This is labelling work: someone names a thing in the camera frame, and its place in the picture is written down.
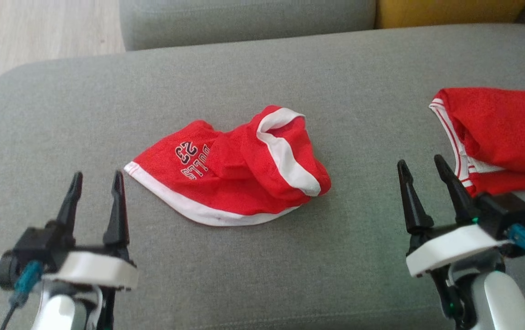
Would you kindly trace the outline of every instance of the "red fabric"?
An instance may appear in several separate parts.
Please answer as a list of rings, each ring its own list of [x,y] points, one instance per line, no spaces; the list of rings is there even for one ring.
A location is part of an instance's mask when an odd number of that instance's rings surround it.
[[[525,91],[445,88],[443,100],[466,154],[504,170],[470,173],[472,194],[525,190]]]
[[[174,192],[213,209],[239,215],[280,213],[310,197],[285,181],[267,145],[256,136],[260,121],[279,109],[268,106],[250,123],[227,133],[194,121],[134,161]],[[289,143],[296,161],[319,182],[321,193],[329,190],[330,178],[313,156],[303,117],[269,133]]]

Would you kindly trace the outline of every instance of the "gray backrest cushion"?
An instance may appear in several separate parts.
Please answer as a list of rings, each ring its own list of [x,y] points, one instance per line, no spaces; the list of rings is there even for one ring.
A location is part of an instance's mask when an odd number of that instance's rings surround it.
[[[84,173],[81,244],[101,240],[113,171],[190,121],[230,130],[277,103],[307,115],[332,190],[254,227],[189,221],[125,177],[137,290],[116,329],[451,329],[434,284],[408,274],[396,163],[438,224],[453,166],[427,108],[439,88],[525,89],[525,26],[418,27],[147,50],[22,66],[0,78],[0,254],[57,214]],[[525,199],[525,192],[518,193]],[[525,258],[508,271],[525,294]],[[0,291],[0,321],[7,309]],[[28,329],[37,307],[13,320]]]
[[[375,0],[120,0],[126,50],[372,29]]]

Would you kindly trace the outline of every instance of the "robotic arm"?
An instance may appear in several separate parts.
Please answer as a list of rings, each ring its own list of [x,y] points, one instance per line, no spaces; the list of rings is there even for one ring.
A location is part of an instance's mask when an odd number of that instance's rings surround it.
[[[138,270],[128,254],[128,219],[124,178],[112,184],[114,204],[103,245],[76,246],[73,237],[83,175],[74,175],[57,219],[44,228],[28,228],[0,258],[0,287],[14,290],[4,329],[28,294],[41,300],[32,330],[111,330],[116,291],[132,290]]]
[[[443,157],[434,160],[456,212],[455,224],[444,227],[434,227],[407,164],[397,163],[411,234],[409,273],[432,277],[442,311],[457,330],[525,330],[525,299],[504,263],[525,255],[525,202],[511,193],[473,199]]]

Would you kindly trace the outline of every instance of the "wooden floor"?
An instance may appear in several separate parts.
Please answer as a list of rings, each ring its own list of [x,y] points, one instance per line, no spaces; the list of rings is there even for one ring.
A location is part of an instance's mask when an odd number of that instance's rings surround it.
[[[0,75],[24,63],[124,52],[118,0],[0,0]]]

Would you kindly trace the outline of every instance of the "red garment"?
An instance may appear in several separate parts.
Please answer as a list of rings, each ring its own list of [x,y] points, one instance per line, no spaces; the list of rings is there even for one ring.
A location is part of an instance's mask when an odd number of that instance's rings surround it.
[[[448,134],[456,175],[474,196],[525,190],[525,91],[445,88],[430,104]]]
[[[194,121],[140,154],[125,171],[199,223],[264,223],[330,189],[304,116],[268,106],[228,133]]]

